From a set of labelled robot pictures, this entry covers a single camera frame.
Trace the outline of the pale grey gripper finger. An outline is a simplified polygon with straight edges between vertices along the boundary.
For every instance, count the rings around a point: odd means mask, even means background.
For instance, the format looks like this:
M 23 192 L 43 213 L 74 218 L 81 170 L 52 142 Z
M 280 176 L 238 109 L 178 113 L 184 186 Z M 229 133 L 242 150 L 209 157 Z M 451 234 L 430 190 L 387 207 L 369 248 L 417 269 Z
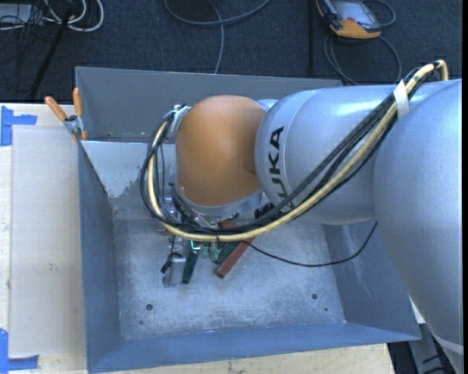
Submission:
M 166 288 L 179 286 L 183 282 L 183 272 L 186 257 L 178 252 L 172 252 L 162 267 L 162 283 Z

